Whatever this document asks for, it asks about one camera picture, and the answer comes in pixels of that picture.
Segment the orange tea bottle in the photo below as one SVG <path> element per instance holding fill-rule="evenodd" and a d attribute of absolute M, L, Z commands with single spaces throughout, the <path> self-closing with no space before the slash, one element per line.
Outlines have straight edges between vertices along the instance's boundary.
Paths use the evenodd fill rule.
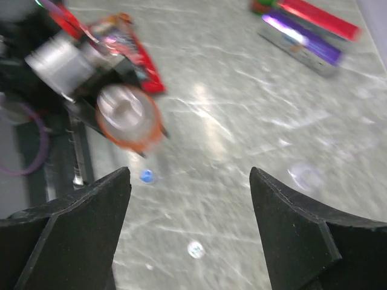
<path fill-rule="evenodd" d="M 134 86 L 103 87 L 97 97 L 96 120 L 115 145 L 140 155 L 167 136 L 156 103 Z"/>

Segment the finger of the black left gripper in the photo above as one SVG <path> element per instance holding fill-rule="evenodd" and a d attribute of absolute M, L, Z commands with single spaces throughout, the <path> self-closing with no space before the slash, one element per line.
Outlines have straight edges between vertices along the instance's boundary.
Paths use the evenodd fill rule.
<path fill-rule="evenodd" d="M 135 69 L 123 60 L 115 67 L 121 83 L 111 86 L 111 136 L 114 139 L 157 139 L 168 136 L 154 100 L 141 87 Z"/>

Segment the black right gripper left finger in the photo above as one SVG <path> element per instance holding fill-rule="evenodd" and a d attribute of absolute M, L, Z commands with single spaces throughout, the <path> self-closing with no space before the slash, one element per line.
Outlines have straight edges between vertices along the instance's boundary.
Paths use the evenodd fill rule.
<path fill-rule="evenodd" d="M 131 196 L 126 167 L 1 220 L 2 289 L 115 289 L 112 262 Z"/>

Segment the white bottle cap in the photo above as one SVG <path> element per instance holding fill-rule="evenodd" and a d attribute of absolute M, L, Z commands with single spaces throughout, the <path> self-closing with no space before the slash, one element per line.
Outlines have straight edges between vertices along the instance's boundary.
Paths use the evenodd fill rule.
<path fill-rule="evenodd" d="M 188 244 L 187 252 L 194 259 L 201 259 L 205 255 L 204 247 L 196 240 L 193 240 Z"/>

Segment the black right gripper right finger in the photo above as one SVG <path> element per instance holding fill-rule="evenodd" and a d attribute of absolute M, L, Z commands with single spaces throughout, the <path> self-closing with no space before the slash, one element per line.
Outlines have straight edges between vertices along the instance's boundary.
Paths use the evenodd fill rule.
<path fill-rule="evenodd" d="M 384 222 L 327 206 L 256 167 L 249 181 L 274 290 L 386 288 Z"/>

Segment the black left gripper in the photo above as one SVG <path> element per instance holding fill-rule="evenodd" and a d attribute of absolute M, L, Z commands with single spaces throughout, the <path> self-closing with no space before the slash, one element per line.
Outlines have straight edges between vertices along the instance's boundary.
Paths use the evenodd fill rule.
<path fill-rule="evenodd" d="M 107 138 L 97 122 L 95 107 L 85 99 L 75 103 L 67 101 L 46 85 L 25 61 L 29 54 L 60 32 L 68 34 L 49 11 L 1 12 L 1 91 L 8 98 L 19 97 L 38 110 L 59 111 L 65 101 L 72 117 Z"/>

